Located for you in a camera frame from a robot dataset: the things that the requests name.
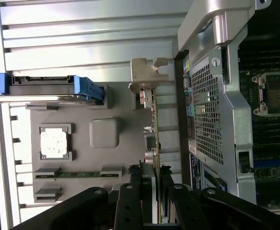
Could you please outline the green RAM stick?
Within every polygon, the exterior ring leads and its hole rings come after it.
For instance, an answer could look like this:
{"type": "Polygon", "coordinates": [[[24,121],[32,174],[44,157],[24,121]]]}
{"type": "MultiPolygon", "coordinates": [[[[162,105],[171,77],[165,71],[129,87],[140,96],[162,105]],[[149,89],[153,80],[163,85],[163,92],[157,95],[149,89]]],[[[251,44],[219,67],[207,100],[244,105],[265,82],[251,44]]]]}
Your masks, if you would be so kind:
{"type": "Polygon", "coordinates": [[[74,178],[117,178],[119,174],[116,173],[104,173],[101,172],[56,172],[46,175],[35,175],[35,179],[74,179],[74,178]]]}

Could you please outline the grey parts rack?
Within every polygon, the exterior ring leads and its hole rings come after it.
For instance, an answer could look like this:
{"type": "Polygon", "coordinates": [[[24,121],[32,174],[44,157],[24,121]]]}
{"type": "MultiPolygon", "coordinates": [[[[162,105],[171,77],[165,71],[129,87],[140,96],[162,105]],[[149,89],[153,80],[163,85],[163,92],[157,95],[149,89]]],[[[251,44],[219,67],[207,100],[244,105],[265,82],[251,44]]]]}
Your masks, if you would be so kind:
{"type": "Polygon", "coordinates": [[[135,109],[135,95],[126,82],[105,84],[105,106],[61,105],[31,111],[33,192],[35,203],[64,201],[89,187],[112,188],[129,181],[130,165],[145,156],[144,127],[148,110],[135,109]],[[49,158],[41,153],[41,133],[67,134],[67,154],[49,158]],[[58,172],[116,173],[117,178],[35,179],[58,172]]]}

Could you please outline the silver CPU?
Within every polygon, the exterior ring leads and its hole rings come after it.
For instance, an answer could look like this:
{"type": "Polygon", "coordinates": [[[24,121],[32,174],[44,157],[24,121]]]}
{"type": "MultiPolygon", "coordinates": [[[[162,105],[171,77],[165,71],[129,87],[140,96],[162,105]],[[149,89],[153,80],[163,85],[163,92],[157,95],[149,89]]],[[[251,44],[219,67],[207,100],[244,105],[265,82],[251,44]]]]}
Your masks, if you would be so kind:
{"type": "Polygon", "coordinates": [[[41,153],[49,158],[67,154],[67,134],[63,131],[41,133],[41,153]]]}

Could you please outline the green motherboard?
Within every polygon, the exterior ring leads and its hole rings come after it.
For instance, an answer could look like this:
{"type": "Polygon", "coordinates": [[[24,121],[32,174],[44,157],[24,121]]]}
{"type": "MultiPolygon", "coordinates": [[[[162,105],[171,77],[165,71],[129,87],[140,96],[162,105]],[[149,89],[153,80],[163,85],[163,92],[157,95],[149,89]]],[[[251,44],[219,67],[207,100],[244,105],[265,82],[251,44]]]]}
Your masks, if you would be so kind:
{"type": "Polygon", "coordinates": [[[253,172],[257,204],[280,214],[280,116],[253,114],[258,107],[257,85],[252,77],[280,71],[280,45],[244,43],[239,46],[240,91],[252,112],[253,172]]]}

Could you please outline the open black PC case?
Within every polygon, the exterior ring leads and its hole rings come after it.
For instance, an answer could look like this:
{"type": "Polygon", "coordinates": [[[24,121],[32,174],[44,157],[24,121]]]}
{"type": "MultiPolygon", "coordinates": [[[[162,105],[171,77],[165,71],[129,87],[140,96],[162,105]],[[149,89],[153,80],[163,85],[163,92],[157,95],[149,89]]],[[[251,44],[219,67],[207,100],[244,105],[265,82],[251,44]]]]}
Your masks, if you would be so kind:
{"type": "Polygon", "coordinates": [[[252,112],[240,91],[239,46],[280,45],[280,0],[191,0],[175,39],[180,136],[190,185],[257,204],[252,112]]]}

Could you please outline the CPU socket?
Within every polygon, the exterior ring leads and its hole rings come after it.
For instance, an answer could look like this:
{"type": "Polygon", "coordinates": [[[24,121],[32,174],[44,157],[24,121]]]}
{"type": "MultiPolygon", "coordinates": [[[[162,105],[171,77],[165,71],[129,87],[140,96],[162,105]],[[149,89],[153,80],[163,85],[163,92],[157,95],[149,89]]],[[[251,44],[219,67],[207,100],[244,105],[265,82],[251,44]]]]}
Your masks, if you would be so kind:
{"type": "Polygon", "coordinates": [[[280,71],[264,72],[252,77],[257,85],[258,107],[254,115],[261,117],[280,116],[280,71]]]}

